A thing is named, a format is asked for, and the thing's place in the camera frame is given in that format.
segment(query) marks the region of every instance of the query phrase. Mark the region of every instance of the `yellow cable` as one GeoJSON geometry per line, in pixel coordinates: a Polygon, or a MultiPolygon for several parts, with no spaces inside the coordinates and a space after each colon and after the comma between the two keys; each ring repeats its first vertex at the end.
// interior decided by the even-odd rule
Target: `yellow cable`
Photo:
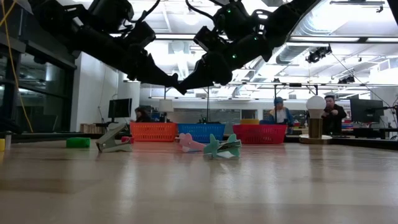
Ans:
{"type": "Polygon", "coordinates": [[[8,51],[9,51],[10,59],[11,59],[12,72],[14,73],[15,85],[16,85],[17,90],[18,90],[19,100],[21,101],[21,105],[22,105],[22,109],[24,110],[26,121],[27,121],[27,123],[29,125],[30,131],[33,133],[32,125],[30,124],[29,118],[27,117],[27,113],[26,113],[25,106],[24,106],[24,101],[22,100],[22,95],[21,95],[21,93],[19,91],[19,82],[18,82],[18,78],[17,78],[17,73],[15,71],[14,60],[12,59],[11,43],[10,43],[10,37],[9,37],[9,34],[8,34],[7,16],[11,12],[12,8],[15,6],[16,2],[14,1],[12,3],[12,6],[10,7],[10,9],[8,10],[7,13],[6,13],[6,9],[4,7],[4,0],[1,0],[1,3],[2,3],[2,14],[4,15],[4,18],[3,18],[3,20],[0,23],[0,27],[1,27],[2,23],[3,23],[3,21],[4,21],[4,24],[6,25],[6,37],[7,37],[7,43],[8,43],[8,51]]]}

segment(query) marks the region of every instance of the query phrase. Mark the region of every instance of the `blue cap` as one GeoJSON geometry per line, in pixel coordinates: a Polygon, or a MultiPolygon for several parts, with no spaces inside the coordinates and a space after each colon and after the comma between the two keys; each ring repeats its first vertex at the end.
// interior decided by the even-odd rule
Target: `blue cap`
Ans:
{"type": "Polygon", "coordinates": [[[276,104],[278,104],[278,103],[283,103],[284,102],[284,99],[282,98],[282,97],[277,97],[277,98],[275,98],[274,99],[274,105],[276,106],[276,104]]]}

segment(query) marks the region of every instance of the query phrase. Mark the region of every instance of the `red basket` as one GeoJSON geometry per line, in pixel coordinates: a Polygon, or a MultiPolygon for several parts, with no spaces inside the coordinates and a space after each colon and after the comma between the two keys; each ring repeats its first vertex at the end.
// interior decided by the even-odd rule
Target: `red basket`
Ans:
{"type": "Polygon", "coordinates": [[[287,125],[279,124],[240,124],[234,125],[236,137],[244,144],[282,144],[287,125]]]}
{"type": "Polygon", "coordinates": [[[135,141],[172,142],[177,134],[175,123],[130,123],[135,141]]]}

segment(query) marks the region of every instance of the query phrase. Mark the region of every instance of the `teal toy airplane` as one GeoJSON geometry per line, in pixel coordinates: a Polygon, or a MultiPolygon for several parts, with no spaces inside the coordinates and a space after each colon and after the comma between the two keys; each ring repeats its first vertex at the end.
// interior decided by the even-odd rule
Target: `teal toy airplane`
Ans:
{"type": "Polygon", "coordinates": [[[226,157],[224,156],[224,152],[232,154],[232,156],[229,157],[240,157],[241,148],[241,140],[237,140],[235,134],[232,134],[226,142],[221,144],[219,140],[216,140],[213,134],[210,134],[210,144],[205,146],[203,153],[211,154],[212,158],[226,157]]]}

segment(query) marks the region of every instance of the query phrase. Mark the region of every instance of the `pink toy airplane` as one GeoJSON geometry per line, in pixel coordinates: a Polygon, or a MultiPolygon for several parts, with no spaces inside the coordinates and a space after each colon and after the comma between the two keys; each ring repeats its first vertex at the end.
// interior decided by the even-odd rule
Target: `pink toy airplane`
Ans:
{"type": "Polygon", "coordinates": [[[203,151],[206,146],[205,144],[195,142],[190,133],[181,133],[178,138],[180,139],[180,146],[182,147],[183,152],[203,151]]]}

